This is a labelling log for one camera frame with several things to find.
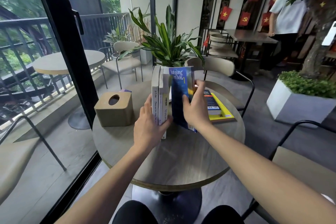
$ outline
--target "black pants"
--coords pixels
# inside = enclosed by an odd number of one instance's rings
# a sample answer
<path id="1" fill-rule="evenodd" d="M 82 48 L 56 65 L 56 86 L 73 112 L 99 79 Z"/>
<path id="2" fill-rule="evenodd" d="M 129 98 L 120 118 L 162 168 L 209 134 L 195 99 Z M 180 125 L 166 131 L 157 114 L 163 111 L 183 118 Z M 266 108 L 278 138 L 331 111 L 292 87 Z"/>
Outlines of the black pants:
<path id="1" fill-rule="evenodd" d="M 275 44 L 263 44 L 264 53 L 260 61 L 260 69 L 271 71 L 276 64 L 283 61 L 285 57 L 292 54 L 294 49 L 297 33 L 294 34 L 279 34 L 272 36 L 273 39 L 281 42 L 281 51 L 271 56 L 275 49 Z"/>
<path id="2" fill-rule="evenodd" d="M 228 205 L 220 205 L 205 216 L 202 224 L 244 224 L 240 215 Z M 115 214 L 112 224 L 158 224 L 154 215 L 143 203 L 127 201 Z"/>

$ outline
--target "hand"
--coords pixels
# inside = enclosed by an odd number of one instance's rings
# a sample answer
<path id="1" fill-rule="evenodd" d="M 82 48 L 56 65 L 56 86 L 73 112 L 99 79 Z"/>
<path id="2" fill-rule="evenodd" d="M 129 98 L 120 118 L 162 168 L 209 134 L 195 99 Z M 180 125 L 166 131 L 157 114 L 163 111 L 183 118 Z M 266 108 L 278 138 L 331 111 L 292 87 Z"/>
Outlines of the hand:
<path id="1" fill-rule="evenodd" d="M 134 124 L 134 146 L 149 153 L 160 142 L 163 134 L 172 123 L 172 117 L 161 126 L 155 124 L 152 114 L 152 95 L 150 94 L 145 106 L 140 109 L 140 117 Z"/>
<path id="2" fill-rule="evenodd" d="M 202 124 L 211 124 L 208 114 L 207 100 L 204 97 L 205 82 L 197 80 L 198 86 L 191 103 L 186 95 L 183 95 L 183 115 L 188 124 L 197 130 Z"/>
<path id="3" fill-rule="evenodd" d="M 267 33 L 267 36 L 274 36 L 274 35 L 275 35 L 275 33 L 271 32 L 271 31 Z"/>

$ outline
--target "person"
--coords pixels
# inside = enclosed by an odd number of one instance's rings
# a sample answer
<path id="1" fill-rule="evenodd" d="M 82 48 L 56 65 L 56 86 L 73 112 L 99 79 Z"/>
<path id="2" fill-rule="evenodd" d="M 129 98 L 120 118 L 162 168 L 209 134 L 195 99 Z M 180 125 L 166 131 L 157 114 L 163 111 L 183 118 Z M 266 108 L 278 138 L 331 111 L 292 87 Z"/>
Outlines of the person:
<path id="1" fill-rule="evenodd" d="M 307 11 L 304 0 L 296 0 L 288 4 L 289 0 L 276 0 L 270 9 L 268 36 L 280 41 L 281 51 L 271 56 L 274 44 L 263 44 L 264 52 L 260 61 L 260 69 L 255 75 L 264 75 L 273 79 L 271 70 L 286 57 L 290 56 L 301 26 L 302 19 Z"/>
<path id="2" fill-rule="evenodd" d="M 197 85 L 191 103 L 183 96 L 186 121 L 221 155 L 259 204 L 280 224 L 334 224 L 336 207 L 331 202 L 210 122 L 203 95 L 205 82 L 198 80 Z M 136 171 L 150 151 L 160 143 L 164 131 L 172 122 L 169 117 L 161 126 L 154 123 L 151 99 L 149 95 L 135 122 L 134 145 L 58 219 L 57 224 L 101 224 L 110 221 Z M 223 219 L 226 223 L 244 223 L 233 208 L 221 205 L 210 211 L 203 224 L 222 223 Z M 117 211 L 112 223 L 157 224 L 157 221 L 144 204 L 128 201 Z"/>

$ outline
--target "table base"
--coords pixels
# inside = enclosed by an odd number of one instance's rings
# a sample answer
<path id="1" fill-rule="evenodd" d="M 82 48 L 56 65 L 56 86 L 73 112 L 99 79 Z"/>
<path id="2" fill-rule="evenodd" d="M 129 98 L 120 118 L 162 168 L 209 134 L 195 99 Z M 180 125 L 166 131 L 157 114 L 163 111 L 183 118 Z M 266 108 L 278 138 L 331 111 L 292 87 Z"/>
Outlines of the table base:
<path id="1" fill-rule="evenodd" d="M 192 224 L 201 210 L 202 191 L 158 192 L 133 185 L 132 200 L 145 204 L 159 224 Z"/>
<path id="2" fill-rule="evenodd" d="M 250 80 L 253 80 L 253 76 L 248 74 L 248 73 L 244 73 L 244 72 L 240 72 L 241 74 L 245 75 L 247 78 L 249 78 Z M 245 79 L 244 77 L 242 77 L 240 74 L 234 73 L 232 76 L 230 76 L 230 78 L 232 80 L 236 80 L 236 81 L 241 81 L 241 82 L 247 82 L 248 80 Z"/>
<path id="3" fill-rule="evenodd" d="M 87 121 L 84 109 L 82 107 L 76 109 L 68 119 L 68 124 L 70 127 L 75 129 L 89 129 L 90 124 Z"/>

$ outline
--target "tree trunk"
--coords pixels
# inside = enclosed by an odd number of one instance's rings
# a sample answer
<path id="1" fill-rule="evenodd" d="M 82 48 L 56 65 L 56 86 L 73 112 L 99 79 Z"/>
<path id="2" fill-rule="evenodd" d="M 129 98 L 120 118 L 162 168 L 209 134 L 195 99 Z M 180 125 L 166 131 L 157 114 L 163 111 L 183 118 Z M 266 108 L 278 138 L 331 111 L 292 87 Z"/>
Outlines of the tree trunk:
<path id="1" fill-rule="evenodd" d="M 322 25 L 322 27 L 317 31 L 316 40 L 313 47 L 309 51 L 304 63 L 300 75 L 308 79 L 316 79 L 320 75 L 320 67 L 330 46 L 322 46 L 322 42 L 325 36 L 328 34 L 332 22 L 328 22 Z"/>

